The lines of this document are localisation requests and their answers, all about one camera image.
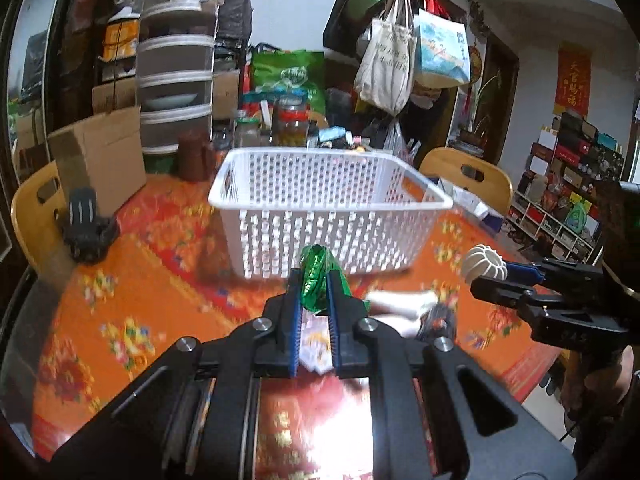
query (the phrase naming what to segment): metal screw head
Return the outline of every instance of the metal screw head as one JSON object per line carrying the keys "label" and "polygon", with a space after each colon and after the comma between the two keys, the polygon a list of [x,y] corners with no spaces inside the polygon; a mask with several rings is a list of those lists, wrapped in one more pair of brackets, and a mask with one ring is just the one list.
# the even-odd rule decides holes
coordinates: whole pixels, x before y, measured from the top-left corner
{"label": "metal screw head", "polygon": [[251,325],[258,332],[266,332],[268,329],[271,328],[272,324],[273,323],[271,322],[271,319],[269,319],[268,317],[259,317],[257,319],[254,319],[254,322],[251,323]]}
{"label": "metal screw head", "polygon": [[194,337],[181,337],[175,342],[175,346],[180,352],[191,352],[196,348],[197,344],[198,342]]}
{"label": "metal screw head", "polygon": [[371,319],[370,317],[363,317],[358,322],[358,327],[363,332],[373,332],[378,328],[378,322],[375,319]]}
{"label": "metal screw head", "polygon": [[437,337],[433,345],[441,352],[449,352],[453,348],[453,341],[448,337]]}

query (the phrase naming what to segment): wrapped candy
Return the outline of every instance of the wrapped candy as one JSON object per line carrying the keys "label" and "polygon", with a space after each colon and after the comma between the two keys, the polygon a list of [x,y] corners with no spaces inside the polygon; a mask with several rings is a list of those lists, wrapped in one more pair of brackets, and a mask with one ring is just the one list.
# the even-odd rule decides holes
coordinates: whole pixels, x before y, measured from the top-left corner
{"label": "wrapped candy", "polygon": [[340,272],[342,290],[351,295],[340,264],[326,247],[317,244],[304,247],[300,254],[300,268],[303,273],[300,303],[309,312],[317,314],[326,309],[326,276],[330,270]]}

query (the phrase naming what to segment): hanging bag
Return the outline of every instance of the hanging bag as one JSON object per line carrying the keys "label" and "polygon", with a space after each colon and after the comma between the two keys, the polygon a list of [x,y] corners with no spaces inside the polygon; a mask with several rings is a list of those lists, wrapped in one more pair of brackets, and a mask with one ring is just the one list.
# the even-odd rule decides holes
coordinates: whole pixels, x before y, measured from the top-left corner
{"label": "hanging bag", "polygon": [[415,80],[427,88],[451,88],[469,84],[470,63],[466,30],[449,21],[449,14],[437,0],[424,0],[416,19]]}
{"label": "hanging bag", "polygon": [[415,44],[411,2],[395,0],[384,20],[371,22],[371,40],[353,85],[363,101],[394,117],[402,111],[414,84]]}

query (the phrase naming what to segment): floral tablecloth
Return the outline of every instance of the floral tablecloth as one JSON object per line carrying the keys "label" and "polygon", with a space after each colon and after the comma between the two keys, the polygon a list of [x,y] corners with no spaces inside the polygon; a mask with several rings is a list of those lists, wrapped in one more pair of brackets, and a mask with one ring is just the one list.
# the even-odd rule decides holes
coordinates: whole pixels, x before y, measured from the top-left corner
{"label": "floral tablecloth", "polygon": [[[50,458],[179,337],[225,336],[283,291],[281,282],[235,277],[208,191],[206,184],[149,175],[118,213],[122,234],[107,259],[74,271],[38,369],[31,433],[40,456]],[[456,312],[457,343],[522,401],[558,350],[532,342],[513,310],[471,296],[460,263],[479,243],[495,246],[482,229],[446,212],[410,270],[350,279],[351,290],[359,297],[371,288],[435,290]],[[264,380],[257,478],[368,478],[368,395],[332,375]]]}

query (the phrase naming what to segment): red banner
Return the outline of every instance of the red banner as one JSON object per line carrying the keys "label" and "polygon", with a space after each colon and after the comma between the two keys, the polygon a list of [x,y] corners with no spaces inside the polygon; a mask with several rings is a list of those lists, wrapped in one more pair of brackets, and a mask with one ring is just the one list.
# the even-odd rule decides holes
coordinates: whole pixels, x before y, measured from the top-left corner
{"label": "red banner", "polygon": [[563,43],[558,51],[558,86],[554,113],[572,108],[583,117],[589,112],[591,93],[591,53],[576,45]]}

